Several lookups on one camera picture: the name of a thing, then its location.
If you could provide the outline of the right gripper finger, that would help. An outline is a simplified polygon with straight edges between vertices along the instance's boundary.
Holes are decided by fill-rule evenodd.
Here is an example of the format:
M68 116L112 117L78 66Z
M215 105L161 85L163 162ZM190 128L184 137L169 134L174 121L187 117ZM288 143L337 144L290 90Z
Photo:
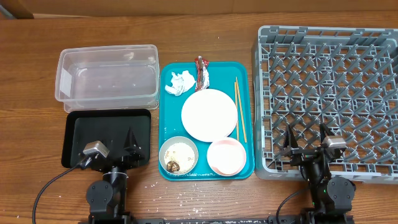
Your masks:
M320 124L320 138L325 139L327 136L334 136L335 134L331 131L331 129L325 124Z
M286 149L288 147L292 147L292 148L299 147L290 125L286 126L285 139L284 139L284 144L283 144L284 149Z

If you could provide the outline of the pink small bowl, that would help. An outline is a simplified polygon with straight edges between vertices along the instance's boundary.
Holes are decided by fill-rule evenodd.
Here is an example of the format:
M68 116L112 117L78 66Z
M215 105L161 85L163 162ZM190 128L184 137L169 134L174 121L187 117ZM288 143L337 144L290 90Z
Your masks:
M209 145L206 159L212 171L218 175L230 177L243 170L247 154L238 140L227 137Z

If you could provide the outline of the white round plate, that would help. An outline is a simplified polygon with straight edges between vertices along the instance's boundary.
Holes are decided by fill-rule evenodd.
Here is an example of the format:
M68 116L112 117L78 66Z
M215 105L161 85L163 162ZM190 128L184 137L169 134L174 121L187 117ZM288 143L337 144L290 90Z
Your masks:
M190 95L181 110L186 132L202 142L229 136L238 122L234 101L220 90L206 89Z

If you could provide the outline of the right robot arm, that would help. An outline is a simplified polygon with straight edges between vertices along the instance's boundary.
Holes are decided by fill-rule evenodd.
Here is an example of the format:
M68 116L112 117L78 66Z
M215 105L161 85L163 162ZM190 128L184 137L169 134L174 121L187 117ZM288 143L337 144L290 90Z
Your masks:
M290 158L290 165L297 166L302 177L308 182L305 189L299 190L279 205L275 220L282 221L280 210L291 198L310 191L312 208L304 208L292 217L284 217L291 223L353 223L347 212L352 209L356 191L355 184L344 177L333 177L329 163L340 158L346 150L346 141L335 135L326 124L320 125L321 144L314 149L300 147L291 126L285 130L282 155Z

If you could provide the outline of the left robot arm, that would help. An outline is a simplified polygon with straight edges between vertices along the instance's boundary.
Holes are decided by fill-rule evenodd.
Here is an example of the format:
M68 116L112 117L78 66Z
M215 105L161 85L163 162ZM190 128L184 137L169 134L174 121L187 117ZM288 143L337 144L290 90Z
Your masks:
M123 155L112 158L110 150L101 141L88 143L83 150L81 167L103 174L102 179L93 182L86 191L86 201L90 205L89 223L136 223L132 213L125 210L127 171L139 167L146 155L131 129L127 132L123 151Z

